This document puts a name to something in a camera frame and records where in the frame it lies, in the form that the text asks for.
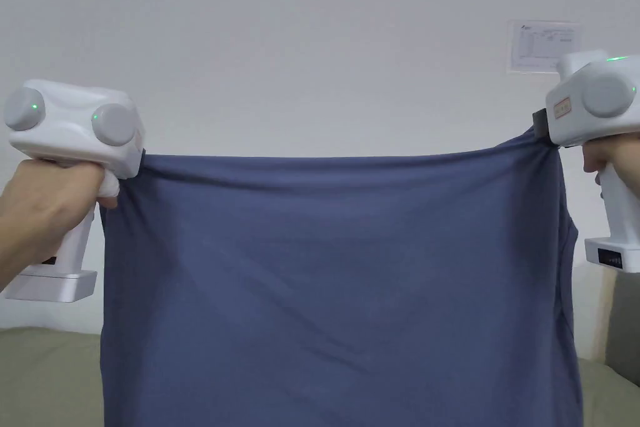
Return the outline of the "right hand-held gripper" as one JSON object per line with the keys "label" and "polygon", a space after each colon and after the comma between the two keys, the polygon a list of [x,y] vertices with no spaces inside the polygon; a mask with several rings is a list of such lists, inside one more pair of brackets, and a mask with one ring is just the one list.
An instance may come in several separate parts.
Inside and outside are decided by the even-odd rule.
{"label": "right hand-held gripper", "polygon": [[[533,114],[538,139],[574,148],[597,138],[639,131],[639,56],[609,58],[602,50],[564,55],[560,82]],[[639,272],[639,199],[612,166],[604,168],[601,191],[609,225],[606,238],[586,239],[588,262]]]}

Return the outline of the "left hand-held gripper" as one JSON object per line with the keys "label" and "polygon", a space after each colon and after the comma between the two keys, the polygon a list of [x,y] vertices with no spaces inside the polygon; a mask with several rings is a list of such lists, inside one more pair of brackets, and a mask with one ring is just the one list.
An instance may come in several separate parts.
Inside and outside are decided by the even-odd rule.
{"label": "left hand-held gripper", "polygon": [[[85,88],[42,79],[26,81],[4,108],[10,145],[33,159],[70,167],[104,168],[102,198],[138,174],[145,130],[134,102],[122,91]],[[83,269],[94,211],[67,235],[55,255],[28,266],[3,291],[7,299],[75,302],[94,294],[97,273]]]}

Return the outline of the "person's right hand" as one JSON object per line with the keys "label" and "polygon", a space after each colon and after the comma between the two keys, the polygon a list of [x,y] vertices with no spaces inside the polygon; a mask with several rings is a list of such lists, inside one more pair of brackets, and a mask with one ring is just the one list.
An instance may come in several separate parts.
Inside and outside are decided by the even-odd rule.
{"label": "person's right hand", "polygon": [[583,168],[596,173],[601,184],[601,172],[608,166],[636,196],[639,196],[639,133],[626,133],[594,139],[582,146]]}

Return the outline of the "person's left hand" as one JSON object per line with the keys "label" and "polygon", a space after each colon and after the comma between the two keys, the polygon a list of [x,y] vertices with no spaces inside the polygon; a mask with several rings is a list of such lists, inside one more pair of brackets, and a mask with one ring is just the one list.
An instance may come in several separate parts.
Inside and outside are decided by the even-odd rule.
{"label": "person's left hand", "polygon": [[28,266],[54,256],[97,204],[117,206],[116,198],[98,195],[103,179],[104,169],[93,163],[19,164],[1,195],[1,289]]}

